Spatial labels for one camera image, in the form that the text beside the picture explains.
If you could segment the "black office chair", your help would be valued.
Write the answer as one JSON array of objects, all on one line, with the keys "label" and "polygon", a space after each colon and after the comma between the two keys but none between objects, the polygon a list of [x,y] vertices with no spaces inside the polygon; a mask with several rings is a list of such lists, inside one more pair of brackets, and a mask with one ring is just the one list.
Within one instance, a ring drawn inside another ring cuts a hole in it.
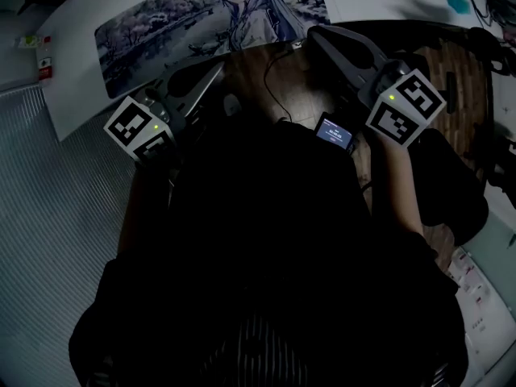
[{"label": "black office chair", "polygon": [[479,27],[442,29],[436,38],[473,54],[485,71],[484,119],[472,125],[470,149],[459,155],[435,128],[426,129],[410,149],[423,223],[446,225],[459,247],[487,222],[487,187],[506,197],[516,218],[516,131],[495,119],[493,89],[493,75],[516,77],[516,52]]}]

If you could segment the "person's black shirt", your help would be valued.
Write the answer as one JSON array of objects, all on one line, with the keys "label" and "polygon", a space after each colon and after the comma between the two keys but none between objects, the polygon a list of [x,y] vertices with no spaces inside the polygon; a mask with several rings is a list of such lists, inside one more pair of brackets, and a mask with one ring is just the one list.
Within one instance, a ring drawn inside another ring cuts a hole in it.
[{"label": "person's black shirt", "polygon": [[69,340],[80,386],[460,387],[458,286],[372,202],[311,130],[224,119],[106,264]]}]

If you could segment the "green-white packet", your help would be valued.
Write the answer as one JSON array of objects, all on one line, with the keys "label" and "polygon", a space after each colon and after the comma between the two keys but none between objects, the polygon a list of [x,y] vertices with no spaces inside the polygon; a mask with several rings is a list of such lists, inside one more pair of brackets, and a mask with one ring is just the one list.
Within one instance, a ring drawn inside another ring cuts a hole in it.
[{"label": "green-white packet", "polygon": [[14,46],[20,49],[37,49],[42,48],[45,44],[50,44],[51,41],[50,36],[25,35],[17,38]]}]

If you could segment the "small black screen device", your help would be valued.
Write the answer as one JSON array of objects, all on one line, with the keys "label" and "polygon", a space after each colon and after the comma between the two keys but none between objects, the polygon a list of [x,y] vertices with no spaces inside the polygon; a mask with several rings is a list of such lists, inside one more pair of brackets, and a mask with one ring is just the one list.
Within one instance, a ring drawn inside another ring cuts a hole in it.
[{"label": "small black screen device", "polygon": [[347,152],[352,151],[354,135],[346,129],[333,114],[323,112],[314,129],[315,134],[322,140],[335,144]]}]

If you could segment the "grey ribbed panel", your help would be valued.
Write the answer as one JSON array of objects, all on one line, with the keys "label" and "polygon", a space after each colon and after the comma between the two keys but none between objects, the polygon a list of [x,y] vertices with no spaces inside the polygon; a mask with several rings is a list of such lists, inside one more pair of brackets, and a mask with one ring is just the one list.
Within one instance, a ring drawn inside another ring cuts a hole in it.
[{"label": "grey ribbed panel", "polygon": [[39,86],[0,93],[0,385],[77,387],[69,338],[115,256],[135,170],[105,122],[59,141]]}]

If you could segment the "white printed sheet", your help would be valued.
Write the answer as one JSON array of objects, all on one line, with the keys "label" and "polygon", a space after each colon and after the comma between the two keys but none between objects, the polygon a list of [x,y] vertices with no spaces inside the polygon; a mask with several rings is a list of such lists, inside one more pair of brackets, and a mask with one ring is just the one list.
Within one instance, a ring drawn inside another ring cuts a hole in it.
[{"label": "white printed sheet", "polygon": [[456,300],[468,353],[468,370],[460,387],[474,387],[516,343],[516,320],[465,250],[453,252],[447,272],[459,286]]}]

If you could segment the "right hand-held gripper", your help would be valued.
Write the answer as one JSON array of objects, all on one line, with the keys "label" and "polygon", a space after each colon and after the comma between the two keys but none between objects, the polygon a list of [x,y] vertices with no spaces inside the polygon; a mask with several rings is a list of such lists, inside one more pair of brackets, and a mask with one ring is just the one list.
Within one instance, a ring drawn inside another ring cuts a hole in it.
[{"label": "right hand-held gripper", "polygon": [[[419,69],[402,60],[387,62],[384,52],[360,33],[321,26],[310,28],[307,37],[354,89],[364,85],[357,97],[369,109],[365,126],[402,147],[408,147],[447,105]],[[377,72],[365,83],[362,71]]]}]

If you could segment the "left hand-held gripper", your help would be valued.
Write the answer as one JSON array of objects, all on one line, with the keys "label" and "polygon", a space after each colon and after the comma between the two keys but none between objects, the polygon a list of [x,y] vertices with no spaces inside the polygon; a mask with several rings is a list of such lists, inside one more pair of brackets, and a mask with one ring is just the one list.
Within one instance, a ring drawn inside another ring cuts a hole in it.
[{"label": "left hand-held gripper", "polygon": [[[167,69],[165,95],[177,98],[177,112],[186,118],[193,113],[223,68],[224,61],[207,60],[183,69]],[[170,126],[130,96],[122,100],[104,131],[144,167],[165,163],[179,168],[184,161]]]}]

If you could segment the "anime print desk mat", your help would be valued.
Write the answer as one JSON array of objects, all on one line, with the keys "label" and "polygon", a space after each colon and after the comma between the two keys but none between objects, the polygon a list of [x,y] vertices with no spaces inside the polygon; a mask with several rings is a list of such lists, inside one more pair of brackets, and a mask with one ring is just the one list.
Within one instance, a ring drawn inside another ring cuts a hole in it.
[{"label": "anime print desk mat", "polygon": [[324,0],[145,0],[95,32],[111,99],[189,58],[301,40],[330,22]]}]

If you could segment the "person's left forearm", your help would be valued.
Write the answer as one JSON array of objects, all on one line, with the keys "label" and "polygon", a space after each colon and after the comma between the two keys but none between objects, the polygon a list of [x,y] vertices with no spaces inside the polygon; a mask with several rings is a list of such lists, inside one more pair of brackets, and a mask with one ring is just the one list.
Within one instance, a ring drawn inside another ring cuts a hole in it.
[{"label": "person's left forearm", "polygon": [[169,206],[169,171],[161,165],[135,165],[117,253],[141,248],[164,224]]}]

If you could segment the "person's right forearm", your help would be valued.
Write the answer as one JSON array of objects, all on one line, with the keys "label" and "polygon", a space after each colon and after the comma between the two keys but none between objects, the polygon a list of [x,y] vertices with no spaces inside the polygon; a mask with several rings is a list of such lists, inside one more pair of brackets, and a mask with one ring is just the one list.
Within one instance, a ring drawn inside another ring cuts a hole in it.
[{"label": "person's right forearm", "polygon": [[408,150],[379,135],[372,154],[373,210],[391,225],[423,234]]}]

